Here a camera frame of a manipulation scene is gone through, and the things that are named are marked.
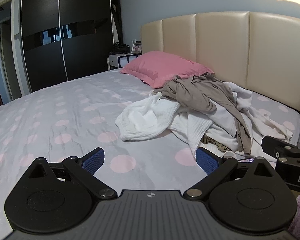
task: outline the photo frame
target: photo frame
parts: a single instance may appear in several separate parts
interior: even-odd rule
[[[141,53],[142,52],[142,45],[141,45],[141,43],[134,43],[132,45],[131,52],[133,52],[133,53]]]

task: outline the bed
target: bed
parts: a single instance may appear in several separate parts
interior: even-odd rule
[[[300,133],[300,19],[251,12],[175,17],[142,26],[143,52],[161,50],[197,61],[216,76],[253,91],[252,106]],[[105,162],[95,176],[122,189],[180,189],[205,172],[189,146],[166,130],[147,141],[119,137],[114,121],[152,89],[107,71],[36,91],[0,107],[0,240],[11,232],[4,201],[36,157],[60,162],[96,147]]]

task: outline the circular plate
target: circular plate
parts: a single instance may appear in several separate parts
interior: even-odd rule
[[[15,187],[5,202],[5,213],[13,229],[27,233],[61,232],[79,224],[90,212],[90,194],[71,182],[36,185],[28,181]]]
[[[221,222],[240,231],[262,233],[292,221],[297,203],[288,187],[257,177],[229,181],[211,192],[209,207]]]

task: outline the polka dot bed sheet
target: polka dot bed sheet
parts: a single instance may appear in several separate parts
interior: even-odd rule
[[[11,227],[4,201],[31,162],[45,157],[61,162],[102,147],[105,162],[94,174],[120,195],[122,189],[179,189],[182,193],[204,178],[189,146],[166,130],[147,141],[120,140],[114,121],[151,88],[119,70],[65,82],[36,91],[0,107],[0,240]],[[269,98],[254,93],[252,105],[294,132],[300,116]]]

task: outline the pink pillow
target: pink pillow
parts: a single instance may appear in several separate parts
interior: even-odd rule
[[[188,78],[213,71],[199,63],[162,51],[150,51],[125,65],[120,73],[131,74],[149,84],[161,88],[174,75]]]

